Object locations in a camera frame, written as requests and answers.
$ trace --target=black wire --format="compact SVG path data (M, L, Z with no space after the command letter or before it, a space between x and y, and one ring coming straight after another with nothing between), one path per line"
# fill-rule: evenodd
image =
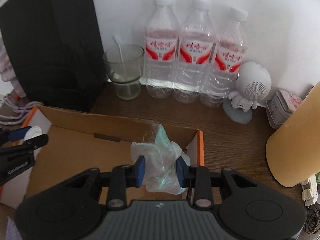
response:
M304 230L314 235L320 231L320 208L314 207L307 209L307 220L304 225Z

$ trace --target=brown wooden desk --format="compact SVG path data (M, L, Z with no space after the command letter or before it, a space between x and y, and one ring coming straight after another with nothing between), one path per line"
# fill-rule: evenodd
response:
M265 157L265 146L275 131L268 123L266 111L258 107L252 111L252 120L246 125L229 119L222 107L208 108L199 100L185 105L177 102L172 95L166 99L152 98L142 86L141 94L134 100L119 99L107 84L91 109L92 113L127 116L153 120L158 123L187 126L204 132L204 165L210 171L224 167L233 169L256 179L290 197L301 205L301 186L281 186L271 175ZM299 240L316 239L304 231Z

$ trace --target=ribbed gray panel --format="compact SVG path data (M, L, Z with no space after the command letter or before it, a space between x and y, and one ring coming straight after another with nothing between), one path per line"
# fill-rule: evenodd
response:
M191 208L187 201L133 201L109 212L99 228L83 240L236 240L214 215Z

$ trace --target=glass cup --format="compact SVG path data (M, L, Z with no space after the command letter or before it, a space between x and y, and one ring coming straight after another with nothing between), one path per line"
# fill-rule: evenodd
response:
M136 98L141 91L144 49L138 45L120 45L120 50L114 46L103 54L103 60L108 76L113 83L119 98L130 100Z

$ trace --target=perforated speaker grille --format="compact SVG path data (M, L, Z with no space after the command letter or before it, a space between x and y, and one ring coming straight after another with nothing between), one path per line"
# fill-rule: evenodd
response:
M260 101L268 95L268 90L263 83L255 81L246 87L245 94L250 101Z

